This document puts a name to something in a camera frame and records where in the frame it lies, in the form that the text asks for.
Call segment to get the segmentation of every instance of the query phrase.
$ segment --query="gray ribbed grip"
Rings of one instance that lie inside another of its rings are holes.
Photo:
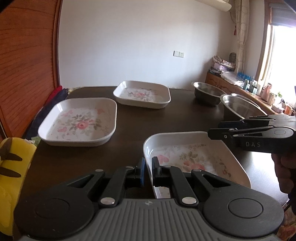
[[[20,240],[34,239],[23,236]],[[180,207],[174,199],[124,199],[115,208],[102,209],[83,231],[64,240],[234,241],[242,239],[220,234],[206,224],[199,211]],[[249,240],[279,239],[275,235],[269,235]]]

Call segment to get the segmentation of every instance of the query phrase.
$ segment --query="plastic bottle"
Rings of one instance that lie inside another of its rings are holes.
[[[245,81],[244,81],[244,86],[243,86],[243,90],[247,90],[247,86],[248,86],[248,84],[249,84],[249,81],[247,80],[247,79],[245,79]]]

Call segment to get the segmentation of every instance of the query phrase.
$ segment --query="curtain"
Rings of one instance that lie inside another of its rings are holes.
[[[236,73],[238,73],[244,71],[244,45],[248,35],[250,0],[235,0],[235,12],[237,21]]]

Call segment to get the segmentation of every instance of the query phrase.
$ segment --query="light switch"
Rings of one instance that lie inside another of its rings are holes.
[[[174,56],[179,57],[180,52],[179,51],[174,51]]]

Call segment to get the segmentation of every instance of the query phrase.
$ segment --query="floral pattern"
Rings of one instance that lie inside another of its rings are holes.
[[[111,132],[109,110],[77,108],[62,111],[51,127],[48,138],[55,140],[93,140]]]
[[[215,156],[205,144],[178,145],[156,148],[151,157],[157,156],[160,165],[171,165],[183,172],[201,169],[232,181],[231,173],[221,158]],[[162,198],[170,198],[168,188],[159,187]]]
[[[145,88],[126,88],[121,92],[120,97],[145,102],[163,102],[163,97],[157,90]]]
[[[293,214],[291,207],[285,211],[284,221],[280,226],[277,236],[283,240],[288,241],[296,234],[296,216]]]

